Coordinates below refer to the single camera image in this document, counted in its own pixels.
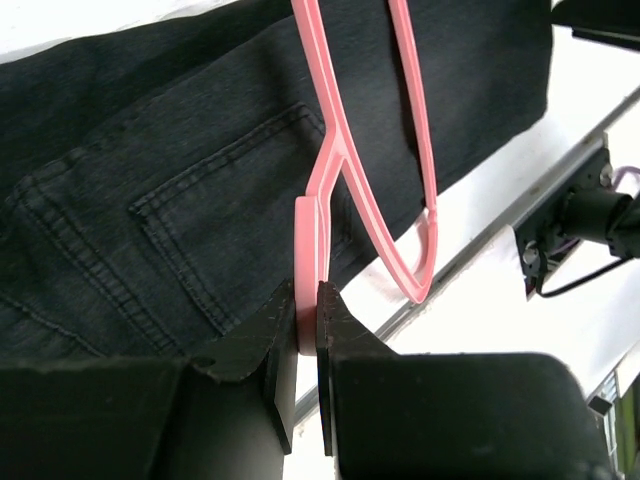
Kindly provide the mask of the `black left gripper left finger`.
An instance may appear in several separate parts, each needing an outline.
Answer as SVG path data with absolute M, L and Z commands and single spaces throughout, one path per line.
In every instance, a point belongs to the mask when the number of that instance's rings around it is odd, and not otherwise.
M 1 367 L 5 479 L 278 479 L 292 448 L 290 282 L 192 357 Z

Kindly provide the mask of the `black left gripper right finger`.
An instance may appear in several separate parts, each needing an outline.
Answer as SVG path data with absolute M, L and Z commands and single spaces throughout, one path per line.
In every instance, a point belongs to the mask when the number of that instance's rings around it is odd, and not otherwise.
M 317 293 L 324 450 L 341 479 L 611 479 L 570 371 L 541 353 L 402 355 Z

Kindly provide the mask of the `black denim trousers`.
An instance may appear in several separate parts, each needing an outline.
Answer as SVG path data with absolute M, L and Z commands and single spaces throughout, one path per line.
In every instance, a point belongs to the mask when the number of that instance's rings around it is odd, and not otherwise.
M 387 1 L 319 1 L 394 239 L 424 208 Z M 551 1 L 409 1 L 438 190 L 547 107 Z M 324 135 L 290 1 L 1 65 L 1 359 L 192 355 L 292 276 Z

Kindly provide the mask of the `pink plastic hanger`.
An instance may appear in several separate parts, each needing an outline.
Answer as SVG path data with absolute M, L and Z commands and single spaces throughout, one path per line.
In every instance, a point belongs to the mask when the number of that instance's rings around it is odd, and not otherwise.
M 433 282 L 437 245 L 437 185 L 427 105 L 409 7 L 389 4 L 415 128 L 427 209 L 421 262 L 411 269 L 402 259 L 385 224 L 359 157 L 339 86 L 318 2 L 295 1 L 294 18 L 326 133 L 304 195 L 294 209 L 294 295 L 298 351 L 316 351 L 318 290 L 327 281 L 331 258 L 331 197 L 343 178 L 376 252 L 396 285 L 412 302 L 423 302 Z

